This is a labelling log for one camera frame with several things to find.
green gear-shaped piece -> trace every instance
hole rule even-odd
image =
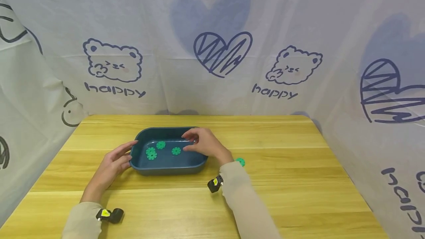
[[[173,155],[179,155],[181,151],[182,151],[182,149],[180,149],[179,147],[174,147],[174,148],[171,150],[171,153],[172,153]]]
[[[155,148],[154,147],[150,147],[146,149],[146,154],[149,154],[151,152],[155,152]]]
[[[164,148],[165,148],[165,141],[159,141],[159,142],[156,144],[156,148],[157,148],[157,149],[164,149]]]
[[[242,167],[245,166],[245,160],[243,158],[237,158],[236,161],[238,161]]]
[[[152,160],[156,159],[157,154],[156,154],[156,152],[149,152],[148,154],[146,154],[146,156],[148,156],[149,161],[152,161]]]

cartoon face drawing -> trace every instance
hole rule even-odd
[[[266,79],[286,85],[305,82],[322,63],[322,58],[322,54],[305,52],[290,45],[277,55],[273,68],[266,74]]]
[[[82,105],[77,102],[77,98],[73,96],[68,88],[65,91],[71,97],[64,106],[62,112],[62,122],[68,127],[77,127],[84,118]]]
[[[90,38],[83,44],[89,73],[120,82],[135,82],[142,76],[142,55],[135,47],[104,44]]]
[[[0,39],[6,43],[14,43],[27,34],[22,24],[16,20],[12,7],[0,2]]]
[[[0,136],[0,166],[2,166],[3,169],[6,169],[6,167],[9,165],[9,159],[9,146],[7,146],[4,138]]]

cartoon bear drawing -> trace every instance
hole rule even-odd
[[[90,38],[83,44],[89,73],[120,82],[136,82],[142,76],[142,55],[135,47],[104,44]]]
[[[77,127],[84,118],[82,105],[77,102],[77,98],[71,94],[71,91],[65,87],[66,93],[71,97],[63,108],[62,122],[68,127]]]
[[[277,55],[275,64],[266,74],[266,79],[286,85],[305,82],[322,63],[322,58],[322,54],[305,52],[290,45]]]

wood grain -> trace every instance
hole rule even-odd
[[[148,127],[209,127],[245,169],[286,239],[388,238],[310,119],[303,116],[98,115],[85,119],[0,229],[0,238],[60,238],[103,155]],[[100,238],[238,238],[209,158],[197,175],[143,177],[132,169],[104,197],[122,208]]]

person's right hand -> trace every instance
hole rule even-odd
[[[220,166],[234,161],[232,153],[221,144],[208,128],[191,128],[182,135],[182,138],[193,142],[193,145],[188,145],[183,148],[185,152],[199,152],[203,155],[215,157]]]

